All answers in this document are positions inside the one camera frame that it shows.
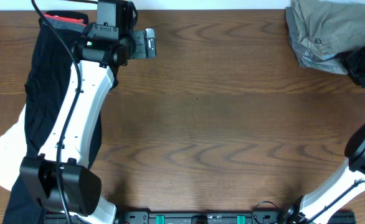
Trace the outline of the khaki green shorts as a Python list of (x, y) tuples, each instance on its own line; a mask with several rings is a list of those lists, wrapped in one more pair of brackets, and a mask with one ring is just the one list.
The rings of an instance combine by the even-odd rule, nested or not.
[(322, 60), (365, 46), (365, 4), (293, 0), (298, 43)]

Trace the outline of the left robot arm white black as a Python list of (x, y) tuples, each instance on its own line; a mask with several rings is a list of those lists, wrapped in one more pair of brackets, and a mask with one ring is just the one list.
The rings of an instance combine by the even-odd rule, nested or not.
[(102, 197), (102, 182), (88, 168), (91, 140), (119, 66), (156, 57), (155, 31), (121, 34), (96, 26), (70, 52), (70, 80), (55, 124), (38, 155), (23, 158), (20, 175), (35, 205), (60, 213), (57, 223), (114, 223), (116, 205)]

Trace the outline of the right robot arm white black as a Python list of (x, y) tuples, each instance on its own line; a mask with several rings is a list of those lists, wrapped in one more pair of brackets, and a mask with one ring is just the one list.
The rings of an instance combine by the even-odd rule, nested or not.
[[(348, 76), (365, 88), (365, 47), (344, 58)], [(292, 205), (279, 223), (328, 223), (353, 198), (365, 192), (365, 123), (345, 147), (345, 160), (315, 191)]]

